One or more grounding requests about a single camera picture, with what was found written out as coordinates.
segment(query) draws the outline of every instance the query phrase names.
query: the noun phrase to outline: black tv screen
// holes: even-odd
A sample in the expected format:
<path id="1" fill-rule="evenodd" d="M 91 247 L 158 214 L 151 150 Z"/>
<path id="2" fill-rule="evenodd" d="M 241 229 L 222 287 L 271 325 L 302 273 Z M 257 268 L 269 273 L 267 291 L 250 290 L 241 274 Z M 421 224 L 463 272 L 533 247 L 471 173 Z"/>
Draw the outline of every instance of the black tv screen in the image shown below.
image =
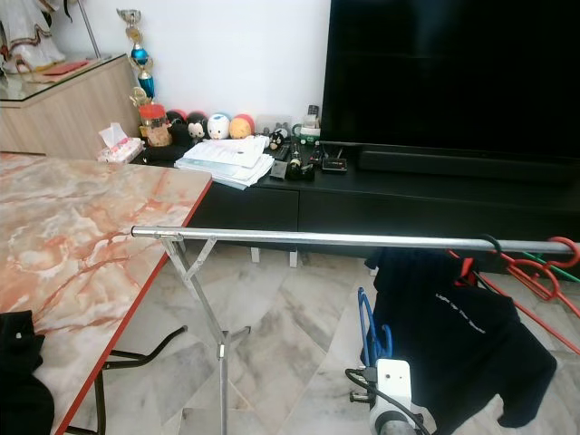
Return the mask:
<path id="1" fill-rule="evenodd" d="M 580 157 L 578 0 L 333 0 L 322 140 Z"/>

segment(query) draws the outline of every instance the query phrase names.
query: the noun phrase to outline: white wall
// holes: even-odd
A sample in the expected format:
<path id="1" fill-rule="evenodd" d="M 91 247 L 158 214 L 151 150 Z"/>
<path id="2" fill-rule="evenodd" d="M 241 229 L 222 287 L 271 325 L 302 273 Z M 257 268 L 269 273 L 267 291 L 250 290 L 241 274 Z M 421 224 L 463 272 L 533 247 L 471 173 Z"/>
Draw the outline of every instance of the white wall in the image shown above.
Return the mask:
<path id="1" fill-rule="evenodd" d="M 331 0 L 81 0 L 102 53 L 129 53 L 116 8 L 140 9 L 166 109 L 287 114 L 322 105 Z M 53 16 L 65 52 L 92 52 L 77 4 Z"/>

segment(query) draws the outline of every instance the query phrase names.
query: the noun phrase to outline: black cloth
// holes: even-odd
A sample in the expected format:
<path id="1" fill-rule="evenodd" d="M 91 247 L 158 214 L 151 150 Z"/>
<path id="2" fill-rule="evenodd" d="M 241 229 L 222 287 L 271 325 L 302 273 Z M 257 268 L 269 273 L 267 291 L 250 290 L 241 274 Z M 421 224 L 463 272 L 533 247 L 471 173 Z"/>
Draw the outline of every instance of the black cloth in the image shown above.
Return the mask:
<path id="1" fill-rule="evenodd" d="M 34 334 L 32 312 L 0 314 L 0 434 L 50 434 L 53 396 L 33 371 L 43 363 L 44 336 Z"/>
<path id="2" fill-rule="evenodd" d="M 191 147 L 182 147 L 179 145 L 168 145 L 167 147 L 147 147 L 143 150 L 141 158 L 144 163 L 156 161 L 176 161 L 183 157 Z"/>
<path id="3" fill-rule="evenodd" d="M 393 358 L 411 366 L 412 401 L 427 408 L 438 435 L 451 434 L 499 394 L 501 426 L 536 417 L 556 359 L 519 321 L 509 297 L 457 286 L 462 260 L 424 249 L 384 248 L 374 322 L 391 327 Z"/>

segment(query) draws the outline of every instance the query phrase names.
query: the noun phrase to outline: marble table top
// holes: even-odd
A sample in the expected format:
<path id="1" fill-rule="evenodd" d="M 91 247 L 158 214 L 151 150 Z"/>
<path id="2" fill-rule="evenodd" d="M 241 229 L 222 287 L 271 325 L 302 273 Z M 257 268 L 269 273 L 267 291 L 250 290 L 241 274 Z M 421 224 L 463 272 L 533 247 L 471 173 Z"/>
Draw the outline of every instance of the marble table top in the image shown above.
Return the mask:
<path id="1" fill-rule="evenodd" d="M 0 313 L 32 310 L 63 433 L 165 260 L 131 227 L 187 224 L 205 172 L 0 154 Z"/>

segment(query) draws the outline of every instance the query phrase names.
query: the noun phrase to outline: white figurine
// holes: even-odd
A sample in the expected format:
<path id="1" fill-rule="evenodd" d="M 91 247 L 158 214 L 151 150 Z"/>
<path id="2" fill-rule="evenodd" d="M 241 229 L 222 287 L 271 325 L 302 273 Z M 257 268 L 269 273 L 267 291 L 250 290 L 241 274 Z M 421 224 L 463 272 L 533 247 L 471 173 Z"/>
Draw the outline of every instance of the white figurine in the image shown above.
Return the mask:
<path id="1" fill-rule="evenodd" d="M 58 9 L 55 0 L 0 0 L 0 53 L 4 56 L 4 71 L 28 73 L 64 60 L 43 16 L 43 12 Z"/>
<path id="2" fill-rule="evenodd" d="M 211 139 L 227 139 L 229 118 L 223 113 L 215 113 L 208 119 L 208 134 Z"/>

